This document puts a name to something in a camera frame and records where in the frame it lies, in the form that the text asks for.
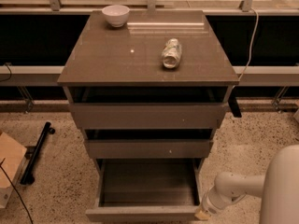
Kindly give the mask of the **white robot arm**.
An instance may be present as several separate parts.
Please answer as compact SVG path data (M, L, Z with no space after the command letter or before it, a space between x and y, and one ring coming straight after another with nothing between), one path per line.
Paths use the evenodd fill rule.
M262 199L259 224L299 224L299 146L281 149L264 175L217 174L194 215L209 220L247 195Z

